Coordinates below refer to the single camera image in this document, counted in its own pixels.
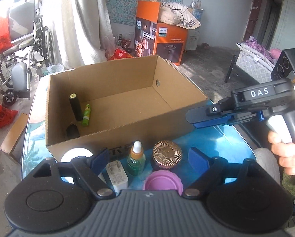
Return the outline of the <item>person's right hand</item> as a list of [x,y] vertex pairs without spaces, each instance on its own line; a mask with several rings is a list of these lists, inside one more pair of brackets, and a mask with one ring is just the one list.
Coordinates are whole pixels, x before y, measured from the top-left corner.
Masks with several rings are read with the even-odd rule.
[[282,143],[280,136],[273,131],[269,131],[268,141],[272,153],[279,156],[278,163],[284,168],[285,173],[295,175],[295,143]]

